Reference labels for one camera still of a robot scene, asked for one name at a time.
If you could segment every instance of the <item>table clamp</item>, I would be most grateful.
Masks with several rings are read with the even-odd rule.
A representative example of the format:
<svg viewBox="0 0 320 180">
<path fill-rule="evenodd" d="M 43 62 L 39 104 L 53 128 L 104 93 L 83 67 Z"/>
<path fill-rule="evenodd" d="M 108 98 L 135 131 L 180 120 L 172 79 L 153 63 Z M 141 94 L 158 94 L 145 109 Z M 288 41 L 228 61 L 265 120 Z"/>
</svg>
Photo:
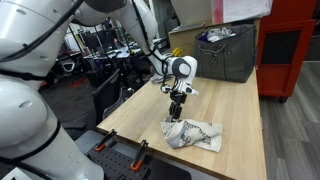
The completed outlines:
<svg viewBox="0 0 320 180">
<path fill-rule="evenodd" d="M 134 161 L 132 162 L 130 168 L 134 171 L 134 172 L 137 172 L 139 171 L 142 163 L 143 163 L 143 160 L 146 156 L 146 149 L 148 147 L 148 144 L 146 140 L 143 140 L 141 143 L 140 143 L 140 147 L 136 153 L 136 157 L 134 158 Z"/>
<path fill-rule="evenodd" d="M 116 134 L 117 132 L 114 129 L 112 129 L 106 136 L 104 136 L 100 143 L 98 143 L 98 145 L 95 148 L 96 151 L 101 152 L 106 147 L 105 143 L 111 138 L 112 142 L 108 145 L 108 147 L 112 147 L 113 145 L 115 145 L 117 143 Z"/>
</svg>

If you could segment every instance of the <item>black chair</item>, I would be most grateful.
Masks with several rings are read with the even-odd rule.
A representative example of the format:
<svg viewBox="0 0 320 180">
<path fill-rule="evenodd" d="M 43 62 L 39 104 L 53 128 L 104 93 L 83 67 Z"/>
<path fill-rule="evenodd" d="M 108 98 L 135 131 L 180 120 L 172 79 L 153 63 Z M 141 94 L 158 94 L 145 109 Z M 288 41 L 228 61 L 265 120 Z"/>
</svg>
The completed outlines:
<svg viewBox="0 0 320 180">
<path fill-rule="evenodd" d="M 127 90 L 121 88 L 121 80 L 120 69 L 117 69 L 92 93 L 95 108 L 82 118 L 84 121 L 62 123 L 73 139 L 80 137 L 79 135 L 82 135 L 86 130 L 96 130 L 96 126 L 100 122 L 134 93 L 131 88 Z"/>
<path fill-rule="evenodd" d="M 120 81 L 120 69 L 117 69 L 92 93 L 96 109 L 96 124 L 103 120 L 104 110 L 118 101 L 121 93 Z"/>
</svg>

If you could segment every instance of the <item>red cabinet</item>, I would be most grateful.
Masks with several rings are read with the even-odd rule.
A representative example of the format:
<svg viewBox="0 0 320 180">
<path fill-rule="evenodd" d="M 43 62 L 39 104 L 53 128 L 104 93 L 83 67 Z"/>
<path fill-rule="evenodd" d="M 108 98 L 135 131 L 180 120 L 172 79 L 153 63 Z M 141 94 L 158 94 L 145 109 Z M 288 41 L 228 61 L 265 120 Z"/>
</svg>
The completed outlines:
<svg viewBox="0 0 320 180">
<path fill-rule="evenodd" d="M 315 21 L 315 0 L 274 0 L 270 16 L 260 23 L 257 59 L 259 95 L 285 102 L 293 93 Z"/>
</svg>

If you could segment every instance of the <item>workbench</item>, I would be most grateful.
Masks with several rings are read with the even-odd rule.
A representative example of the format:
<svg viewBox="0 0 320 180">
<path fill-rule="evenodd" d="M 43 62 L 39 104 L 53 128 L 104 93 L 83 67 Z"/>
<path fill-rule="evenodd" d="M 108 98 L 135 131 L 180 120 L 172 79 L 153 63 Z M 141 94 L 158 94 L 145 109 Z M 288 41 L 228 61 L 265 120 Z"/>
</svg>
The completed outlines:
<svg viewBox="0 0 320 180">
<path fill-rule="evenodd" d="M 266 179 L 255 71 L 244 84 L 195 78 L 192 87 L 200 95 L 188 95 L 181 118 L 221 124 L 222 147 L 218 153 L 196 146 L 172 149 L 166 143 L 160 122 L 168 115 L 171 100 L 160 91 L 160 85 L 150 82 L 98 129 L 115 129 L 119 139 L 132 144 L 145 139 L 154 153 L 221 179 Z"/>
</svg>

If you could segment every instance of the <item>crumpled cloth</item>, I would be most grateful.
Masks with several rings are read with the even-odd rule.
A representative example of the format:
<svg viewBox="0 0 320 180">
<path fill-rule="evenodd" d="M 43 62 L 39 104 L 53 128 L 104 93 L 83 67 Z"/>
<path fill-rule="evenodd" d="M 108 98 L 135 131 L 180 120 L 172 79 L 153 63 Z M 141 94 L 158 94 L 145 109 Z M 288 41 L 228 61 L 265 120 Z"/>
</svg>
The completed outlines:
<svg viewBox="0 0 320 180">
<path fill-rule="evenodd" d="M 191 145 L 215 152 L 221 149 L 222 125 L 186 119 L 162 121 L 161 128 L 164 139 L 174 149 Z"/>
<path fill-rule="evenodd" d="M 168 81 L 168 80 L 170 80 L 170 79 L 171 79 L 171 77 L 170 77 L 170 76 L 167 76 L 166 81 Z M 155 74 L 150 78 L 150 81 L 151 81 L 152 84 L 160 84 L 160 83 L 163 82 L 163 76 L 155 73 Z"/>
<path fill-rule="evenodd" d="M 210 42 L 216 42 L 224 38 L 235 36 L 235 33 L 232 33 L 231 29 L 227 28 L 215 28 L 208 31 L 207 40 Z"/>
</svg>

